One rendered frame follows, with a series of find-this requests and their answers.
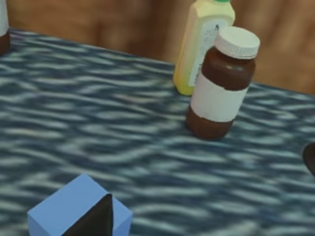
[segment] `chocolate spread jar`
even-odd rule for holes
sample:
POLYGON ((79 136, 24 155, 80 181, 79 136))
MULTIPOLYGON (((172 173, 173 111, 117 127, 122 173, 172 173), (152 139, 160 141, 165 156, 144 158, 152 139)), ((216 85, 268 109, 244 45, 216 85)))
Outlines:
POLYGON ((10 33, 6 0, 0 0, 0 56, 10 49, 10 33))
POLYGON ((259 38, 238 27, 220 30, 204 59, 187 114, 187 126, 201 139, 223 138, 251 83, 259 38))

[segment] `bottle cap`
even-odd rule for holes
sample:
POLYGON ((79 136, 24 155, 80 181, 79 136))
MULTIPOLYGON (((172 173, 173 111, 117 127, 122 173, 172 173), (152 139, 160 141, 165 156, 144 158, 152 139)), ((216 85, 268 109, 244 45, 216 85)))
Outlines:
POLYGON ((252 32, 239 27, 222 28, 215 47, 223 54, 235 59, 253 59, 260 46, 259 38, 252 32))

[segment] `white label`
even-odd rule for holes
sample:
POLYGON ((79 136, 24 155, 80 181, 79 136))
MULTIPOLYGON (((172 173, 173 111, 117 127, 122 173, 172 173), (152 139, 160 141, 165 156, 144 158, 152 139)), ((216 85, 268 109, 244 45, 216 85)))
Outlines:
POLYGON ((228 26, 227 21, 222 19, 210 20, 205 22, 200 30, 200 36, 197 45, 197 54, 193 63, 189 78, 189 86, 194 87, 196 78, 202 66, 207 51, 213 47, 219 30, 228 26))
POLYGON ((248 88, 240 91, 226 90, 201 72, 191 99, 191 108, 201 118, 214 122, 230 122, 241 108, 248 88))
POLYGON ((8 12, 6 0, 0 0, 0 36, 5 35, 9 29, 8 12))

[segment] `wavy patterned surface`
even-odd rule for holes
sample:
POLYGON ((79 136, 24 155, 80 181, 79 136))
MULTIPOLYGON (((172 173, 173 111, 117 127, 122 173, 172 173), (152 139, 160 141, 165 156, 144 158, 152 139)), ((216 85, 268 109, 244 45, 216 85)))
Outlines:
POLYGON ((170 64, 12 31, 0 59, 0 235, 80 173, 130 207, 132 236, 311 236, 315 98, 254 84, 229 135, 194 138, 170 64))

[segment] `wooden background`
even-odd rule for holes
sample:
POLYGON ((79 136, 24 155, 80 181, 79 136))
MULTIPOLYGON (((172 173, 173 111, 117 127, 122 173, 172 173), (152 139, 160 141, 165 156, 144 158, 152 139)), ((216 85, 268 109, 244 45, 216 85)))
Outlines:
MULTIPOLYGON (((175 62, 194 0, 7 0, 13 27, 175 62)), ((262 47, 255 80, 315 94, 315 0, 232 0, 262 47)))

